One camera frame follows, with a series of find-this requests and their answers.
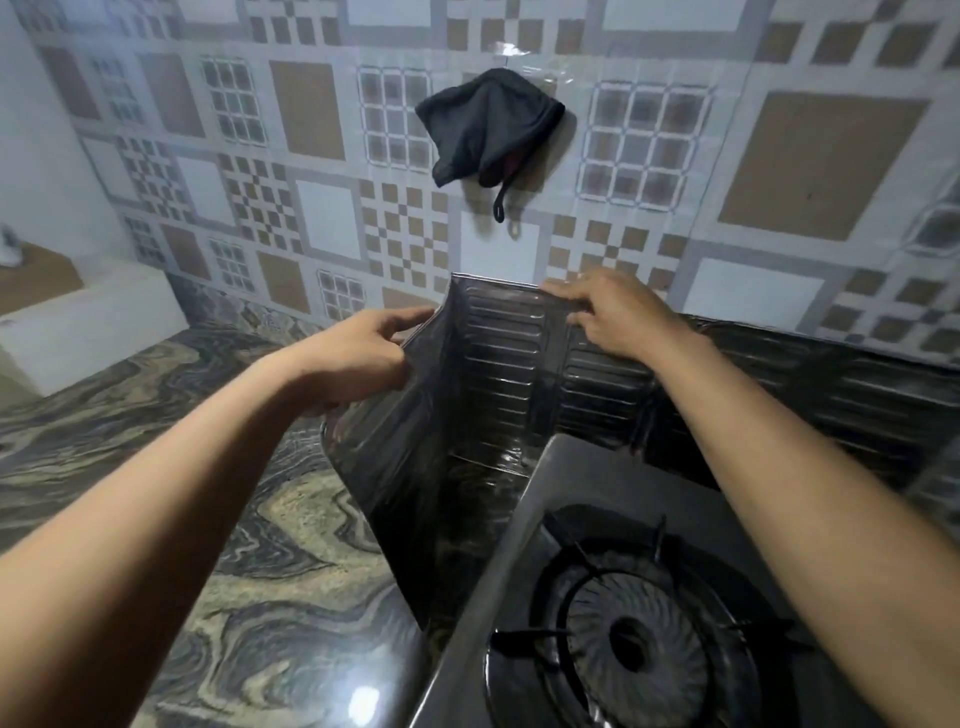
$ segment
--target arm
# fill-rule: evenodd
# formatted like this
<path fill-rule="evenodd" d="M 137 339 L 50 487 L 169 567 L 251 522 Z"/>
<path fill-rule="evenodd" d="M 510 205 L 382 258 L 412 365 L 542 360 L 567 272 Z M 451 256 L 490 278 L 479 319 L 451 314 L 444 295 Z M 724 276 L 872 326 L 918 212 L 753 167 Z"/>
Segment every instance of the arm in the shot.
<path fill-rule="evenodd" d="M 260 359 L 0 558 L 0 725 L 133 717 L 287 427 L 406 381 L 363 311 Z"/>
<path fill-rule="evenodd" d="M 824 649 L 893 725 L 956 725 L 960 552 L 642 284 L 591 273 L 543 288 L 589 302 L 571 323 L 653 369 Z"/>

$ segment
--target tiled backsplash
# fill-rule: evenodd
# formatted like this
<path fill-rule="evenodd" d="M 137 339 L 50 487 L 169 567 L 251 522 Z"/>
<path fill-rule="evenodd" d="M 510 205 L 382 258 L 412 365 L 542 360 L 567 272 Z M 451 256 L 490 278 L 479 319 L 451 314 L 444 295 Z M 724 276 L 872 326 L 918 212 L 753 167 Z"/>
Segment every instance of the tiled backsplash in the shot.
<path fill-rule="evenodd" d="M 140 259 L 208 315 L 283 338 L 451 271 L 603 265 L 960 363 L 958 2 L 12 1 Z M 496 65 L 568 109 L 502 226 L 435 188 L 413 113 Z"/>

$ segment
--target marble countertop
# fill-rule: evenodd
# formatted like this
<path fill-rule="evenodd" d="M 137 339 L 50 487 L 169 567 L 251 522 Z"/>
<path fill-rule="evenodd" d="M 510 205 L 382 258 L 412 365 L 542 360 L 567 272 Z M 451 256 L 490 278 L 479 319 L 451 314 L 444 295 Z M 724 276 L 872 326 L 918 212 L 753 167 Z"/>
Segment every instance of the marble countertop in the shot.
<path fill-rule="evenodd" d="M 273 348 L 193 328 L 0 411 L 0 549 Z M 380 728 L 414 709 L 431 650 L 318 432 L 284 437 L 135 728 Z"/>

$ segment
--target left hand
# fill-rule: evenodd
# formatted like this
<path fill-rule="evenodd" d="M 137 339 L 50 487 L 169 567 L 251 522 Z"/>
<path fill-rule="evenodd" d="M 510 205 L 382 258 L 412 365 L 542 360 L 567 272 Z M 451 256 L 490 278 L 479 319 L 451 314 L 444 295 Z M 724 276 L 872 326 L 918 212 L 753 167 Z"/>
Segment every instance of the left hand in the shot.
<path fill-rule="evenodd" d="M 304 408 L 317 409 L 402 389 L 410 375 L 403 349 L 391 339 L 422 324 L 433 308 L 368 309 L 273 356 L 303 387 Z"/>

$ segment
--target white wall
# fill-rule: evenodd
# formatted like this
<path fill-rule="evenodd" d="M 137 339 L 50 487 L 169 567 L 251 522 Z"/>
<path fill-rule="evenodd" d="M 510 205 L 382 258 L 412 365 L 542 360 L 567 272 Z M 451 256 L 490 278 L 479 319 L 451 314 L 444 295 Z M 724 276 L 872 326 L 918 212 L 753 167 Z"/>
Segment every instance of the white wall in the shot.
<path fill-rule="evenodd" d="M 133 258 L 10 0 L 0 0 L 0 223 L 70 257 Z"/>

